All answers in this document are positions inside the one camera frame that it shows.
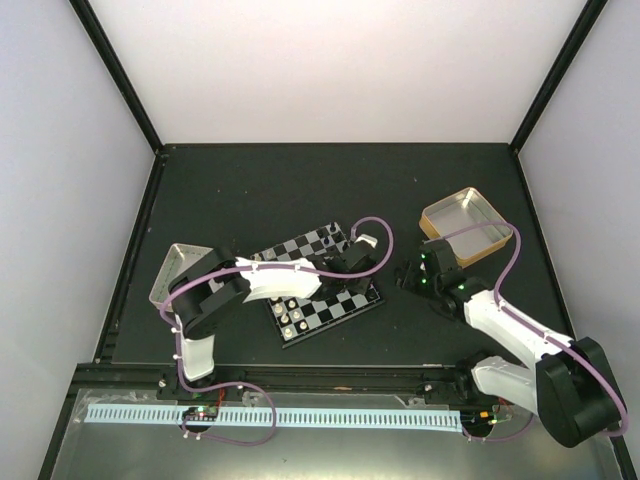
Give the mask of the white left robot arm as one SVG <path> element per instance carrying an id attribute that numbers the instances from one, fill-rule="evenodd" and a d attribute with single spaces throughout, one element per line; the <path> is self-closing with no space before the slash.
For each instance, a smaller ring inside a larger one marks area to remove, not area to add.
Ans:
<path id="1" fill-rule="evenodd" d="M 297 337 L 319 326 L 324 318 L 308 313 L 308 304 L 322 303 L 330 318 L 336 314 L 330 301 L 349 294 L 364 299 L 371 275 L 379 269 L 373 259 L 377 240 L 353 236 L 346 246 L 322 255 L 287 261 L 257 260 L 212 249 L 201 260 L 172 280 L 161 315 L 172 309 L 170 321 L 178 336 L 176 359 L 181 364 L 179 386 L 193 399 L 207 397 L 214 388 L 215 330 L 228 312 L 238 305 L 270 300 L 280 306 L 294 301 L 275 317 L 285 337 Z"/>

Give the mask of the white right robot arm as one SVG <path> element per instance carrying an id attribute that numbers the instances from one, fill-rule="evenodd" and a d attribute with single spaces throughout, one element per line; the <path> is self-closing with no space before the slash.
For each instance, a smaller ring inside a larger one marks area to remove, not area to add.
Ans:
<path id="1" fill-rule="evenodd" d="M 467 274 L 448 241 L 421 245 L 417 260 L 398 267 L 395 280 L 438 314 L 484 333 L 517 358 L 511 363 L 488 356 L 457 374 L 461 400 L 501 397 L 536 416 L 564 447 L 628 428 L 628 411 L 602 347 L 589 337 L 560 334 L 515 308 L 486 281 Z"/>

